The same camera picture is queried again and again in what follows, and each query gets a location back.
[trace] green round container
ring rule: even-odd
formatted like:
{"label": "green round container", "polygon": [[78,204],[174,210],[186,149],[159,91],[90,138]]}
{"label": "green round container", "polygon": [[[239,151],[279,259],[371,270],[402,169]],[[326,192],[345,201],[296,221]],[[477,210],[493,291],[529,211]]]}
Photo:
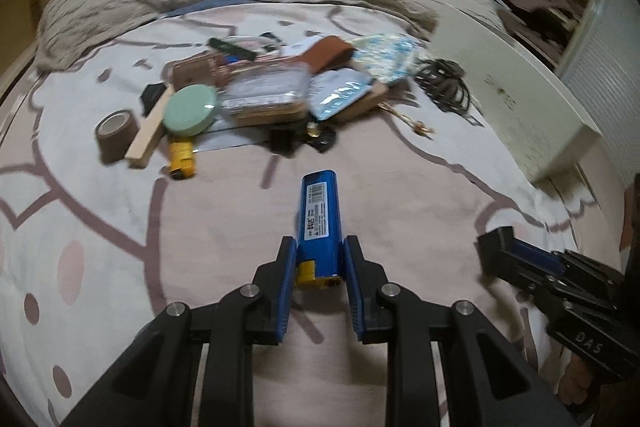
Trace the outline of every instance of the green round container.
{"label": "green round container", "polygon": [[172,95],[164,108],[162,123],[174,136],[196,136],[213,123],[217,113],[216,89],[194,84]]}

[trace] yellow object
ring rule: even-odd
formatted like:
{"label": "yellow object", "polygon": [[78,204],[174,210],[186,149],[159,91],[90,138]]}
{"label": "yellow object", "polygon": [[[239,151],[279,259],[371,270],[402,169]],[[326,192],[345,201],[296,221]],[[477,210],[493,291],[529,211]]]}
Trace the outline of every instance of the yellow object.
{"label": "yellow object", "polygon": [[303,261],[298,264],[296,276],[296,286],[306,288],[333,288],[342,282],[340,277],[319,277],[316,278],[316,261]]}
{"label": "yellow object", "polygon": [[191,178],[196,173],[196,159],[193,154],[193,142],[189,138],[169,139],[169,171],[174,180]]}

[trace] gold keychain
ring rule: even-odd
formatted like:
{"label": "gold keychain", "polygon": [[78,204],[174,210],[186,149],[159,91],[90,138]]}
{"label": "gold keychain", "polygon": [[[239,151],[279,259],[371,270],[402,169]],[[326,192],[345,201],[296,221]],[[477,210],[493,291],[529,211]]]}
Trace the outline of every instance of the gold keychain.
{"label": "gold keychain", "polygon": [[429,136],[430,134],[435,133],[435,129],[427,127],[424,122],[421,122],[420,120],[412,120],[407,115],[402,114],[386,102],[380,102],[378,104],[378,107],[383,111],[390,112],[392,115],[397,116],[405,124],[411,127],[411,129],[414,130],[415,134],[418,134],[420,136]]}

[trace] metal pivot screw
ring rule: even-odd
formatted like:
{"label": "metal pivot screw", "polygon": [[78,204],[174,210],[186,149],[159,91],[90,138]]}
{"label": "metal pivot screw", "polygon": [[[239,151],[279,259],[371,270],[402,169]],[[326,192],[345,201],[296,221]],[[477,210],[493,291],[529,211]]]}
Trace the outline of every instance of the metal pivot screw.
{"label": "metal pivot screw", "polygon": [[172,302],[166,307],[166,314],[170,317],[179,317],[187,309],[187,306],[181,302]]}
{"label": "metal pivot screw", "polygon": [[260,293],[260,286],[257,284],[245,284],[240,288],[240,295],[252,299]]}
{"label": "metal pivot screw", "polygon": [[395,297],[402,291],[400,286],[393,282],[387,282],[380,287],[380,291],[387,297]]}
{"label": "metal pivot screw", "polygon": [[456,303],[456,311],[460,315],[471,315],[474,312],[474,306],[469,301],[459,301]]}

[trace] blue object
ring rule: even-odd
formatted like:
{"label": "blue object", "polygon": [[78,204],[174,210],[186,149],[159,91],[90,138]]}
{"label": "blue object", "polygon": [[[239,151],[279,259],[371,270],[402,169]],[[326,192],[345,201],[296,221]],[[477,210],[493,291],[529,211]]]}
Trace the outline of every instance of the blue object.
{"label": "blue object", "polygon": [[364,302],[360,293],[360,282],[353,264],[353,257],[349,248],[349,242],[345,239],[342,244],[344,248],[344,282],[347,285],[349,294],[349,307],[351,309],[351,322],[353,331],[356,332],[358,341],[362,340],[364,334]]}
{"label": "blue object", "polygon": [[298,222],[296,285],[325,288],[342,281],[342,230],[335,172],[320,171],[302,178]]}
{"label": "blue object", "polygon": [[209,8],[220,8],[222,6],[235,6],[237,4],[252,4],[257,1],[252,0],[204,0],[197,2],[196,4],[191,4],[189,6],[185,6],[184,8],[178,8],[177,10],[172,10],[171,12],[165,13],[162,19],[166,17],[177,17],[178,15],[185,15],[187,13],[199,12],[202,10],[208,10]]}
{"label": "blue object", "polygon": [[548,252],[519,239],[514,239],[511,253],[525,263],[529,263],[553,275],[556,279],[564,277],[566,268],[561,259],[553,252]]}
{"label": "blue object", "polygon": [[291,310],[291,295],[293,292],[293,285],[296,279],[296,255],[297,245],[295,241],[291,242],[289,248],[289,256],[287,257],[287,265],[282,279],[282,286],[280,287],[280,294],[278,295],[278,315],[276,317],[276,339],[278,342],[282,342],[284,334],[287,333],[287,326],[289,324],[289,312]]}

